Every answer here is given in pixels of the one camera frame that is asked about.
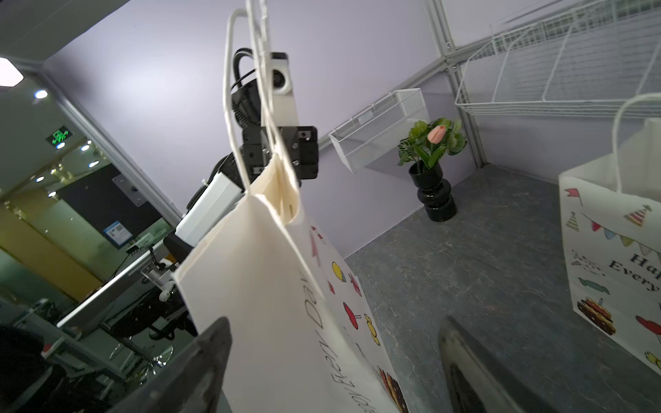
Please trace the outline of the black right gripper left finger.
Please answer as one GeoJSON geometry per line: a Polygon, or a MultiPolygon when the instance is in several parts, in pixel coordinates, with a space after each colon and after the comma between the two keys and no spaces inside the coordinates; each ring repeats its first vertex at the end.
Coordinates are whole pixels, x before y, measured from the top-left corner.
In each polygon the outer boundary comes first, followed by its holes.
{"type": "Polygon", "coordinates": [[[226,317],[218,318],[155,378],[111,411],[218,411],[231,347],[229,320],[226,317]]]}

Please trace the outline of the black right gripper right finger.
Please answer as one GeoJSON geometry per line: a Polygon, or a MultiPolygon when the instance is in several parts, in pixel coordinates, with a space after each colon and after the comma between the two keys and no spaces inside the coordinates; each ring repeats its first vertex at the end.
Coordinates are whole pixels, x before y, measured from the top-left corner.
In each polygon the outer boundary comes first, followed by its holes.
{"type": "Polygon", "coordinates": [[[554,412],[454,318],[442,320],[438,346],[454,412],[554,412]]]}

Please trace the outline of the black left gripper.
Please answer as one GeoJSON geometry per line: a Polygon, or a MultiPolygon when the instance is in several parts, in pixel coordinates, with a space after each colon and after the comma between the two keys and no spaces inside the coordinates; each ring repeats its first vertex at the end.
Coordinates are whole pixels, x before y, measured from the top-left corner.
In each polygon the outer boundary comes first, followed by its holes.
{"type": "MultiPolygon", "coordinates": [[[[318,177],[318,130],[313,126],[280,127],[297,178],[314,180],[318,177]]],[[[246,127],[242,132],[242,155],[251,181],[263,172],[272,158],[264,127],[246,127]]]]}

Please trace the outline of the small white party paper bag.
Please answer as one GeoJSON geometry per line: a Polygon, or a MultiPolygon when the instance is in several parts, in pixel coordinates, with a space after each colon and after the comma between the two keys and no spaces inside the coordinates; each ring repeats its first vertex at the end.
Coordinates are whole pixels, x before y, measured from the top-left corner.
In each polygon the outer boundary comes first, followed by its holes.
{"type": "Polygon", "coordinates": [[[249,22],[271,160],[176,272],[199,331],[227,318],[223,392],[234,412],[405,412],[408,407],[361,283],[301,203],[275,122],[269,16],[249,22]]]}

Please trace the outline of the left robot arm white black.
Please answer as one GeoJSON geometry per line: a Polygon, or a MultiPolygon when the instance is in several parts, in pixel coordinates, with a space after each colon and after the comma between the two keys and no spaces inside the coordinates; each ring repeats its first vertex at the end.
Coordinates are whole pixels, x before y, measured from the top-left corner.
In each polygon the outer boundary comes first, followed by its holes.
{"type": "MultiPolygon", "coordinates": [[[[234,81],[230,86],[232,114],[243,139],[239,151],[251,182],[262,174],[271,158],[258,81],[250,79],[252,71],[242,73],[240,69],[242,59],[253,57],[254,53],[247,47],[239,48],[234,53],[234,81]]],[[[313,180],[318,177],[318,130],[299,124],[287,53],[273,52],[271,63],[274,98],[284,102],[281,111],[284,118],[276,123],[280,126],[297,179],[313,180]]],[[[188,257],[201,239],[235,207],[243,194],[244,184],[237,161],[230,153],[213,167],[208,179],[189,201],[187,213],[176,230],[165,237],[164,245],[177,263],[188,257]]]]}

